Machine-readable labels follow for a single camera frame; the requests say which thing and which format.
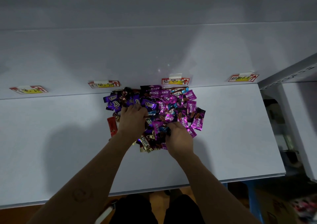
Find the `candy pile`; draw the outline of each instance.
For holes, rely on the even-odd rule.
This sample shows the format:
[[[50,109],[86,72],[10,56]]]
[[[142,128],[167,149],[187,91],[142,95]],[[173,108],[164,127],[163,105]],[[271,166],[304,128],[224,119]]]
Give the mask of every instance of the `candy pile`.
[[[145,132],[135,142],[140,145],[141,152],[167,150],[165,136],[170,135],[169,122],[179,121],[194,138],[197,135],[194,129],[202,130],[205,115],[205,110],[196,108],[195,99],[188,87],[162,88],[157,85],[141,86],[140,90],[125,87],[103,98],[108,103],[106,109],[114,110],[113,117],[108,118],[111,136],[117,131],[116,121],[120,122],[123,106],[140,104],[147,108],[149,118],[145,122]]]

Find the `right hand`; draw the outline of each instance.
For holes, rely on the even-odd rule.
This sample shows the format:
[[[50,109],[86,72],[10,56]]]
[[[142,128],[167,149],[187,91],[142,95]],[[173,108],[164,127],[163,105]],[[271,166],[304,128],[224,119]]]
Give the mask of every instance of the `right hand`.
[[[194,154],[193,138],[186,128],[180,122],[171,122],[167,126],[172,131],[165,139],[169,154],[177,161]]]

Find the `left hand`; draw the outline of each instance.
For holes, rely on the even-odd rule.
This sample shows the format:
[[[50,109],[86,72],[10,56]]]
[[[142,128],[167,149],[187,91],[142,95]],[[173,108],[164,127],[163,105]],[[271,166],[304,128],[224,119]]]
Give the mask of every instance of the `left hand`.
[[[145,116],[148,116],[147,109],[139,104],[122,107],[117,134],[131,139],[132,142],[136,141],[145,131]]]

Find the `black pants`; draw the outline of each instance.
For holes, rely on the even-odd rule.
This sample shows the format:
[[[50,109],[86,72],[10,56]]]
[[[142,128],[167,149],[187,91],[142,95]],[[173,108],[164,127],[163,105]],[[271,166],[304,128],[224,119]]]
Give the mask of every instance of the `black pants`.
[[[151,203],[139,194],[121,198],[109,224],[137,223],[158,224]],[[166,210],[164,224],[205,223],[196,203],[187,195],[176,198]]]

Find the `person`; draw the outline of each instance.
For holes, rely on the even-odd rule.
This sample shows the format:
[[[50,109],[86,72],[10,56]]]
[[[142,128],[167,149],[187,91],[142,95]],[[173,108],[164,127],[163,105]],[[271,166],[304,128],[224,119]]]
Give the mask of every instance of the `person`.
[[[28,224],[94,223],[102,213],[121,160],[145,130],[147,109],[123,107],[118,132],[32,217]],[[182,195],[166,210],[164,223],[260,223],[202,164],[193,139],[179,122],[169,123],[168,153],[185,172],[197,205]],[[158,223],[149,201],[139,194],[120,199],[110,223]]]

